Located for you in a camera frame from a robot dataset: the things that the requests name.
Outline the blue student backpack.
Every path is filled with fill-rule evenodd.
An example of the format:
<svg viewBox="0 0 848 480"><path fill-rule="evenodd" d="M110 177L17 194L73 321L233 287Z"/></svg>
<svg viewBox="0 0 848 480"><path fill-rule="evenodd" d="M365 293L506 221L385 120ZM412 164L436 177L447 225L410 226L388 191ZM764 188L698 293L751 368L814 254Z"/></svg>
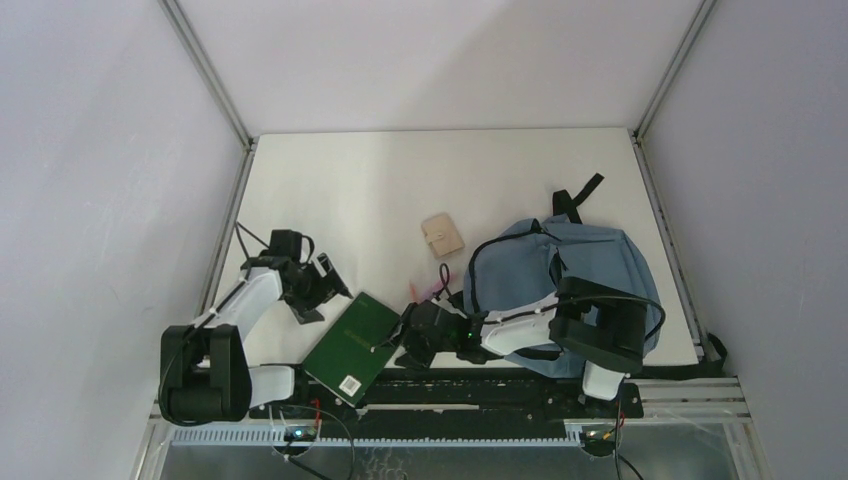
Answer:
<svg viewBox="0 0 848 480"><path fill-rule="evenodd" d="M595 174L572 197L567 190L552 194L552 215L544 221L517 221L497 237L480 244L472 253L464 277L463 307L467 313L506 311L538 302L552 294L564 280L581 279L660 303L650 268L642 253L620 229L584 224L578 207L604 180ZM653 306L641 307L646 315L640 355L653 350L659 340L663 313ZM719 355L715 361L694 365L643 367L649 378L688 380L725 375L727 350L714 335L708 336ZM495 354L550 378L577 378L590 361L571 347L554 359L559 347L549 338L519 347L520 353Z"/></svg>

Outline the aluminium frame front rail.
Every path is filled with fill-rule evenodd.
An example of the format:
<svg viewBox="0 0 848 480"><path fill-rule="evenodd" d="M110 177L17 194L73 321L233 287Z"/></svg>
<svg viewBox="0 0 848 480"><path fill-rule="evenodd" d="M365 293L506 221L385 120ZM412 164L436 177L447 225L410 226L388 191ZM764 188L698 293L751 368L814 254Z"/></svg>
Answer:
<svg viewBox="0 0 848 480"><path fill-rule="evenodd" d="M239 423L165 425L174 446L548 447L577 446L623 426L746 424L751 415L732 378L632 380L612 401L585 395L577 380L513 370L469 376L388 375L354 408L315 382L292 400L256 407Z"/></svg>

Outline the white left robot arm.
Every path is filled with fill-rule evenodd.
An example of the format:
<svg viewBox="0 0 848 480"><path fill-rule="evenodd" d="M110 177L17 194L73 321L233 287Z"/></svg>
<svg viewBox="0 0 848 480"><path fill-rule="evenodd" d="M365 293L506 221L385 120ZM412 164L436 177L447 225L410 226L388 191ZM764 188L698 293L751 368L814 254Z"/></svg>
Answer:
<svg viewBox="0 0 848 480"><path fill-rule="evenodd" d="M314 240L276 229L247 255L227 293L188 324L161 336L157 402L162 417L182 427L238 422L260 405L290 417L311 407L311 388L285 364L249 366L243 337L273 306L284 303L302 324L322 320L319 306L351 292Z"/></svg>

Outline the dark green book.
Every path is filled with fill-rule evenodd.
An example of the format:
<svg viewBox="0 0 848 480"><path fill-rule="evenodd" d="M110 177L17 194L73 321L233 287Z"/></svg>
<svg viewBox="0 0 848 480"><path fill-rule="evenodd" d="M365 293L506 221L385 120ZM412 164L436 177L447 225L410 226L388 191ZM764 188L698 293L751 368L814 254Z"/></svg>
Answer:
<svg viewBox="0 0 848 480"><path fill-rule="evenodd" d="M302 362L306 374L342 402L359 404L397 350L400 315L366 293L357 295Z"/></svg>

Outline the beige snap wallet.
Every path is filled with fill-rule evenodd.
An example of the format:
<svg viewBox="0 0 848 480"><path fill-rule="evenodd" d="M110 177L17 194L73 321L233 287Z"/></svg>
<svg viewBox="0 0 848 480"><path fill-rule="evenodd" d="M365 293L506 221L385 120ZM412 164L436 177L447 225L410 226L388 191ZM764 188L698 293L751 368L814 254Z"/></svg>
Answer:
<svg viewBox="0 0 848 480"><path fill-rule="evenodd" d="M421 223L421 231L435 259L447 257L465 247L465 242L448 213L440 213L424 220Z"/></svg>

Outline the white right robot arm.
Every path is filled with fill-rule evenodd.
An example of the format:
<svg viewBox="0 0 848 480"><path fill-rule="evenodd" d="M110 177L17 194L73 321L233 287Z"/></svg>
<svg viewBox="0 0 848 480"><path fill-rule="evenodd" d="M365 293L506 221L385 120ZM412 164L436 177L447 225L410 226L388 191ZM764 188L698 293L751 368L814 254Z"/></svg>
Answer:
<svg viewBox="0 0 848 480"><path fill-rule="evenodd" d="M624 379L641 371L646 344L665 318L653 299L566 277L544 298L505 311L411 303L387 342L402 350L396 366L418 371L442 352L475 364L510 355L552 363L574 354L584 362L579 406L602 416L616 405Z"/></svg>

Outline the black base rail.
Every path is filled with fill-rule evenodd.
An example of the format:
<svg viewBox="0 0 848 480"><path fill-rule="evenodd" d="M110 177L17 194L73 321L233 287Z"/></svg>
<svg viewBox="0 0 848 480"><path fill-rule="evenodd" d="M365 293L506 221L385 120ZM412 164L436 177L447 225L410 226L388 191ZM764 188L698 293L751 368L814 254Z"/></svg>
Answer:
<svg viewBox="0 0 848 480"><path fill-rule="evenodd" d="M294 395L253 408L252 419L274 416L320 425L328 439L357 442L569 441L573 425L613 427L645 415L637 385L598 400L579 379L556 380L523 369L388 369L350 406L315 380L300 376Z"/></svg>

